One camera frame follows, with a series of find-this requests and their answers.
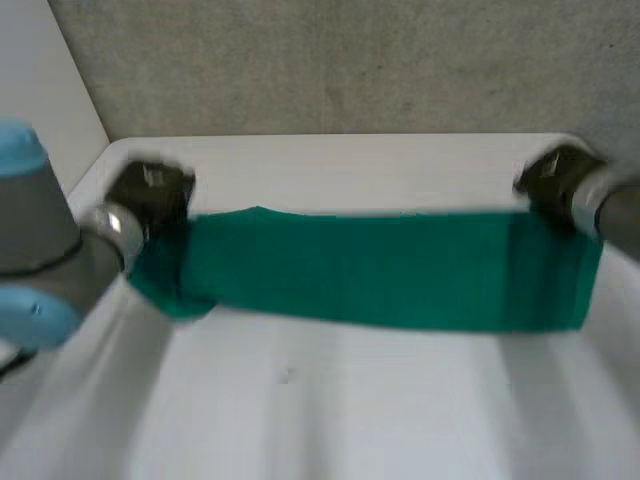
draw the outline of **teal fabric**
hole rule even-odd
[[[154,239],[130,281],[176,321],[216,304],[376,327],[581,327],[602,247],[534,213],[197,217]]]

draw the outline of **gray wall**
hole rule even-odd
[[[637,0],[50,0],[111,139],[579,133],[640,157]]]

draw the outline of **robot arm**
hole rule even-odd
[[[514,188],[560,228],[577,228],[640,261],[638,174],[562,145],[529,165]]]
[[[76,223],[35,132],[0,124],[0,337],[19,349],[0,378],[62,345],[149,237],[186,221],[194,182],[134,160]]]

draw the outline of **cloth fold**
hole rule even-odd
[[[254,207],[154,238],[130,282],[176,321],[225,304],[375,327],[544,332],[582,326],[601,251],[529,212]]]

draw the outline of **white wall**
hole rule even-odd
[[[0,116],[34,126],[65,193],[109,143],[46,0],[0,0]]]

